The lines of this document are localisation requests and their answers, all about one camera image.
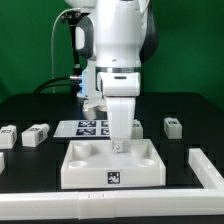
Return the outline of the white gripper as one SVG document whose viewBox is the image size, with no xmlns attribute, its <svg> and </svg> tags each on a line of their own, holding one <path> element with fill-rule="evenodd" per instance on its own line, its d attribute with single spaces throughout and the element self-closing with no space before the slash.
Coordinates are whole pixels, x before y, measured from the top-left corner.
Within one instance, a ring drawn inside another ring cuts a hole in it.
<svg viewBox="0 0 224 224">
<path fill-rule="evenodd" d="M 135 103 L 134 97 L 92 98 L 84 101 L 83 113 L 88 120 L 94 120 L 97 110 L 106 112 L 113 149 L 123 152 L 132 136 Z"/>
</svg>

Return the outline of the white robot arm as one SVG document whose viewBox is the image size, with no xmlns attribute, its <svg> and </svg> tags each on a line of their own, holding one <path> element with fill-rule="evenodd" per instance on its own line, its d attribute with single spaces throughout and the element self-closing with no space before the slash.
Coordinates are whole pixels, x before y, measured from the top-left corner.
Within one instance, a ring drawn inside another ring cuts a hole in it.
<svg viewBox="0 0 224 224">
<path fill-rule="evenodd" d="M 87 119 L 107 113 L 112 148 L 126 149 L 131 139 L 141 65 L 158 46 L 152 0 L 65 0 L 81 15 L 75 50 L 87 60 L 82 72 Z"/>
</svg>

